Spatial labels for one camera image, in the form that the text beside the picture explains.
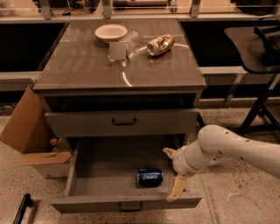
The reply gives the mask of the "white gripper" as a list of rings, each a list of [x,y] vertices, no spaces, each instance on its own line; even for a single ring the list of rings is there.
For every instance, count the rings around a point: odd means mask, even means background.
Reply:
[[[177,150],[163,148],[162,152],[172,159],[173,169],[178,174],[173,178],[171,190],[166,197],[168,202],[173,202],[186,189],[187,177],[195,175],[204,167],[203,153],[197,144],[183,146]]]

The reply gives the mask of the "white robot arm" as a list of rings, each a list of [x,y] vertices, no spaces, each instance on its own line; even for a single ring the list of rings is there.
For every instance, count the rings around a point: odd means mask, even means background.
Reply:
[[[187,179],[205,167],[217,165],[228,158],[241,159],[249,165],[280,178],[280,145],[239,136],[219,125],[207,125],[193,143],[174,150],[163,148],[177,173],[167,201],[177,200],[186,189]]]

